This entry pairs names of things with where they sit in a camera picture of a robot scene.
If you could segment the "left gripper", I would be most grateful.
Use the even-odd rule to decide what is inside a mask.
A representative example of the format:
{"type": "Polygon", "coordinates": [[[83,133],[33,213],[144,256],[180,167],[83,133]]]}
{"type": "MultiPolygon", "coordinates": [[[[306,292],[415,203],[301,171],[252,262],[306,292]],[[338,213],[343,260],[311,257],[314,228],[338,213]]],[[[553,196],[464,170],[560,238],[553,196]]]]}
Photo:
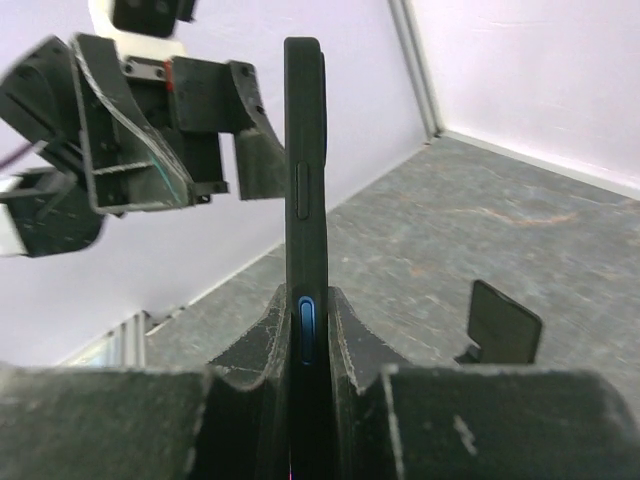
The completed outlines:
{"type": "Polygon", "coordinates": [[[224,194],[220,137],[234,138],[242,200],[285,195],[285,152],[252,64],[129,57],[70,41],[89,201],[99,214],[182,209],[224,194]]]}

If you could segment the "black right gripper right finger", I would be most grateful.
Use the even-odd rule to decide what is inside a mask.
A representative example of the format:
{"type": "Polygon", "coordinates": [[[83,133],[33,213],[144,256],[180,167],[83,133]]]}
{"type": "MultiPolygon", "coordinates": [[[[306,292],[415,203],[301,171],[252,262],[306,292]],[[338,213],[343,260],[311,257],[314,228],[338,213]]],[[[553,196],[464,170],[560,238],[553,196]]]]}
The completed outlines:
{"type": "Polygon", "coordinates": [[[585,370],[419,367],[329,291],[338,479],[635,479],[639,427],[585,370]]]}

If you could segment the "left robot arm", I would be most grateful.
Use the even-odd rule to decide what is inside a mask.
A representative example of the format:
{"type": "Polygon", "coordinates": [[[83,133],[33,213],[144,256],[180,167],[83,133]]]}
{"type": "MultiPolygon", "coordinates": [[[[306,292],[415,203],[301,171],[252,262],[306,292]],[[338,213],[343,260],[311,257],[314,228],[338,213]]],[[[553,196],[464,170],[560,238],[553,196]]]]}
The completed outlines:
{"type": "Polygon", "coordinates": [[[284,149],[248,63],[120,59],[110,39],[51,36],[2,79],[1,117],[45,161],[1,195],[27,257],[87,248],[109,215],[227,193],[224,134],[242,200],[285,192],[284,149]]]}

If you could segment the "black cased phone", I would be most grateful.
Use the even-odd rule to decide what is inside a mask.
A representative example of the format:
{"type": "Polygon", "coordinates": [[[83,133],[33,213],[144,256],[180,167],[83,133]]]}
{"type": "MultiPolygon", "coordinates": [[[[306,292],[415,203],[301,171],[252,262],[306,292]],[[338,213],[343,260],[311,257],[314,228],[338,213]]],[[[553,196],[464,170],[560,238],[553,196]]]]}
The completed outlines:
{"type": "Polygon", "coordinates": [[[319,41],[286,38],[284,73],[291,469],[295,479],[329,479],[333,447],[327,326],[327,114],[325,60],[319,41]]]}

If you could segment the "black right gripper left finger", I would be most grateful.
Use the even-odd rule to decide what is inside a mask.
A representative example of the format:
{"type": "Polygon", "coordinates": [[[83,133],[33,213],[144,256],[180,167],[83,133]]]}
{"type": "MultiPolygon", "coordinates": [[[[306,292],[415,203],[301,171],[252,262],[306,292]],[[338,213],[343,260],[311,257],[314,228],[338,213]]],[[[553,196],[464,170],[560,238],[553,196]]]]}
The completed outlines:
{"type": "Polygon", "coordinates": [[[198,370],[1,370],[5,479],[285,479],[286,291],[198,370]]]}

